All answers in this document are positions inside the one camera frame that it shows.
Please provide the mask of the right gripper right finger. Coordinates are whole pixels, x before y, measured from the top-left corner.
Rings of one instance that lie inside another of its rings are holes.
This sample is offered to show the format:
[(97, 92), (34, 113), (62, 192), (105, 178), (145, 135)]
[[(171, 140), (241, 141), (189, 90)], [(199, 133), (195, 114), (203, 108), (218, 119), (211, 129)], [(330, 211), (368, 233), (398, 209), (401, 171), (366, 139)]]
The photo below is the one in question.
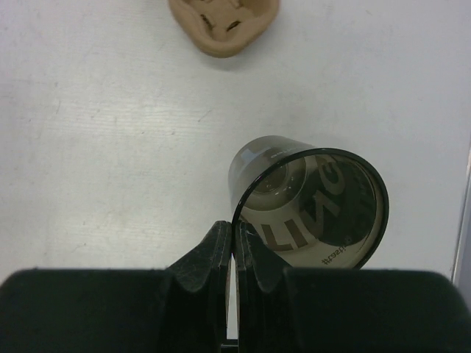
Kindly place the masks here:
[(235, 226), (240, 352), (468, 352), (470, 310), (424, 271), (295, 268)]

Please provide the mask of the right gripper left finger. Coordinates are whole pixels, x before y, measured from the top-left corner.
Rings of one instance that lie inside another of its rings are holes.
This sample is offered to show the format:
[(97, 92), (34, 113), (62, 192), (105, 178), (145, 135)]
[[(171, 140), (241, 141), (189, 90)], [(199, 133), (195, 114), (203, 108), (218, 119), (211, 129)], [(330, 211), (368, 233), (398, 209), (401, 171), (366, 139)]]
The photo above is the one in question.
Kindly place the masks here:
[(231, 226), (165, 269), (29, 269), (1, 285), (3, 352), (219, 352)]

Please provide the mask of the dark transparent coffee cup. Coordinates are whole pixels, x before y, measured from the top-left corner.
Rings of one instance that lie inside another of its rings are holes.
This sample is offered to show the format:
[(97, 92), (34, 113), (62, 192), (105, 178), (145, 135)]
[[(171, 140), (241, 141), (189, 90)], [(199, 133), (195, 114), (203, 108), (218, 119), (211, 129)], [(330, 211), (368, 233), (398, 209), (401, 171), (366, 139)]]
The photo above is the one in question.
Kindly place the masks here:
[(383, 178), (350, 151), (256, 138), (232, 159), (228, 187), (233, 223), (294, 267), (361, 268), (386, 231)]

